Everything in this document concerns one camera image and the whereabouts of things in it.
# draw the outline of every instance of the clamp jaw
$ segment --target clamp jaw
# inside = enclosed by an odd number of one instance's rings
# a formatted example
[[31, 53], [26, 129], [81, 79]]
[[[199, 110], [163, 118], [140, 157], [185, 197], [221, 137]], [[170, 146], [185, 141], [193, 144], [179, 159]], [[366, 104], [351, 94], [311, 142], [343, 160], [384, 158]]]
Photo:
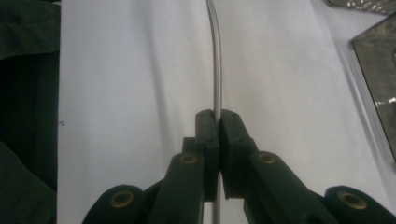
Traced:
[[310, 191], [276, 154], [259, 151], [236, 113], [212, 110], [195, 116], [195, 137], [183, 140], [166, 176], [146, 190], [121, 185], [106, 191], [83, 224], [199, 224], [204, 202], [217, 198], [221, 172], [225, 196], [242, 198], [250, 224], [396, 223], [370, 196], [334, 187], [325, 197]]

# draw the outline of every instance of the white surface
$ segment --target white surface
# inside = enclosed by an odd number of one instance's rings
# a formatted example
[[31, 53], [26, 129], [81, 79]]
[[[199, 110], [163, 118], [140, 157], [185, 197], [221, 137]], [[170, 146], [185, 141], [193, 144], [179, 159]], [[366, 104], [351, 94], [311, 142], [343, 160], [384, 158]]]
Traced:
[[[347, 185], [395, 212], [384, 184], [394, 173], [374, 159], [339, 57], [383, 18], [322, 4], [215, 1], [224, 108], [313, 191]], [[80, 223], [113, 186], [164, 176], [195, 114], [212, 106], [211, 44], [203, 0], [63, 2], [58, 223]], [[222, 202], [222, 223], [247, 223], [241, 202]]]

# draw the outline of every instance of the metal rod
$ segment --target metal rod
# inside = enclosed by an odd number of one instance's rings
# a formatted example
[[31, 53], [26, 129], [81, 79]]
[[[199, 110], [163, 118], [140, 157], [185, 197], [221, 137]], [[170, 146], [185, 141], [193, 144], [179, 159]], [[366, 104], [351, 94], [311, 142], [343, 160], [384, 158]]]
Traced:
[[[210, 27], [213, 41], [213, 65], [214, 65], [214, 92], [213, 92], [213, 111], [215, 121], [219, 128], [221, 115], [221, 46], [218, 17], [216, 16], [215, 5], [213, 0], [206, 0], [207, 10], [209, 12]], [[217, 199], [212, 204], [212, 223], [220, 224], [220, 196], [221, 196], [221, 176], [218, 179]]]

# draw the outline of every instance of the brass ring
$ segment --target brass ring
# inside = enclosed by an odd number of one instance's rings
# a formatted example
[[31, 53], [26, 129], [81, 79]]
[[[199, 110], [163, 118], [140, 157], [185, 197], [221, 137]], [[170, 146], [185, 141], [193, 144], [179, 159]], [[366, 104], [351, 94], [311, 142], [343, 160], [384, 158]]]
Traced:
[[367, 208], [367, 203], [362, 198], [354, 194], [341, 190], [338, 191], [337, 195], [338, 195], [338, 199], [340, 199], [341, 202], [345, 203], [349, 207], [359, 210], [363, 210]]
[[122, 208], [130, 204], [134, 200], [134, 195], [129, 190], [122, 190], [115, 193], [110, 199], [110, 205], [115, 208]]
[[261, 153], [257, 156], [257, 158], [261, 161], [261, 162], [265, 162], [268, 164], [274, 163], [275, 162], [275, 158], [269, 154], [266, 153]]
[[187, 154], [187, 155], [182, 155], [180, 157], [181, 162], [184, 164], [193, 164], [197, 162], [197, 158], [194, 155]]

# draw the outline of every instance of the thin metal wire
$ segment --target thin metal wire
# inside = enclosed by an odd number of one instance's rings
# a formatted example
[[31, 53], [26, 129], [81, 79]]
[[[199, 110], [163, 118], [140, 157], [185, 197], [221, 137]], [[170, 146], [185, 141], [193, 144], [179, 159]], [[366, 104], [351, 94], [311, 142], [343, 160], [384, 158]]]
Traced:
[[[216, 16], [215, 5], [213, 0], [206, 0], [207, 10], [209, 12], [210, 26], [212, 29], [213, 39], [213, 64], [214, 64], [214, 92], [213, 92], [213, 110], [215, 121], [219, 128], [221, 115], [221, 46], [218, 17]], [[221, 176], [218, 179], [218, 198], [212, 204], [212, 223], [220, 224], [220, 195], [221, 195]]]

